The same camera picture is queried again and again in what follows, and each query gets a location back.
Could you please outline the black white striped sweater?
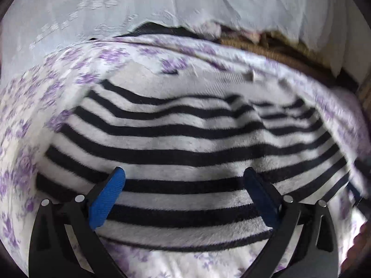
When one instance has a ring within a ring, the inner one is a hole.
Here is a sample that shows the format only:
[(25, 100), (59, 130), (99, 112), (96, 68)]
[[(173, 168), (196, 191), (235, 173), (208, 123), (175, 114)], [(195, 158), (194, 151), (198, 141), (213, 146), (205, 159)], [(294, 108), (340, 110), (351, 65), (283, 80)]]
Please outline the black white striped sweater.
[(64, 202), (116, 167), (126, 182), (97, 233), (157, 250), (205, 252), (269, 238), (243, 173), (314, 203), (349, 168), (319, 112), (254, 73), (156, 75), (130, 63), (95, 85), (51, 140), (36, 187)]

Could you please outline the pink folded clothes pile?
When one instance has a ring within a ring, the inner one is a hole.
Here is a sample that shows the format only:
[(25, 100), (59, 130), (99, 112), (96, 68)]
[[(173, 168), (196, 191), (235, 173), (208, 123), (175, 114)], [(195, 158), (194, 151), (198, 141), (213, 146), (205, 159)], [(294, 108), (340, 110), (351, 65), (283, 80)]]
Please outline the pink folded clothes pile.
[(231, 29), (227, 26), (220, 25), (214, 21), (208, 21), (197, 28), (197, 34), (202, 35), (209, 40), (216, 40), (222, 37), (226, 38), (245, 38), (252, 43), (259, 43), (261, 34), (257, 32), (250, 32), (243, 29)]

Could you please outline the woven rattan mat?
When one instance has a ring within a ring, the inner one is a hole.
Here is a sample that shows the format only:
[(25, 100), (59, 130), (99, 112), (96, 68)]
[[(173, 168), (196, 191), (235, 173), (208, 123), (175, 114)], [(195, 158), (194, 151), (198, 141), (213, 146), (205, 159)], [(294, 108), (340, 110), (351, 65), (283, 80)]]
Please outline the woven rattan mat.
[(247, 32), (223, 29), (218, 43), (265, 56), (304, 73), (320, 83), (335, 85), (329, 63), (303, 42), (294, 43), (279, 32)]

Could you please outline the purple floral bed sheet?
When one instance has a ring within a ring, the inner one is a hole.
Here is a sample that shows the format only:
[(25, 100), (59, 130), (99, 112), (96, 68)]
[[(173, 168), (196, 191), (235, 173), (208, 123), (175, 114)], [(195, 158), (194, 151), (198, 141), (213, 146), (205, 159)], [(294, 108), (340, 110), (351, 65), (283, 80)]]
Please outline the purple floral bed sheet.
[[(190, 70), (254, 73), (277, 79), (310, 102), (349, 168), (346, 182), (336, 184), (337, 192), (321, 199), (333, 217), (339, 258), (346, 258), (366, 222), (353, 206), (348, 185), (370, 196), (366, 178), (354, 165), (357, 158), (370, 156), (370, 137), (354, 98), (339, 96), (305, 74), (251, 52), (180, 36), (144, 35), (88, 41), (51, 53), (1, 90), (1, 242), (23, 273), (28, 273), (29, 243), (41, 200), (58, 201), (36, 187), (39, 162), (87, 93), (130, 63), (156, 75)], [(240, 277), (269, 239), (224, 250), (176, 252), (98, 236), (129, 277)]]

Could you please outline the white lace cover cloth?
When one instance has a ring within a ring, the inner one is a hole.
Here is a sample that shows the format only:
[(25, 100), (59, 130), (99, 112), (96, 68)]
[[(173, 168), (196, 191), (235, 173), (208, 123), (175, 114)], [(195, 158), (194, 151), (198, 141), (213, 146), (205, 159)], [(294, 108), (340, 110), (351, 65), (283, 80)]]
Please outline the white lace cover cloth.
[(1, 79), (8, 82), (57, 49), (128, 33), (146, 22), (209, 33), (211, 23), (279, 31), (322, 54), (334, 72), (368, 71), (351, 0), (14, 0), (2, 20)]

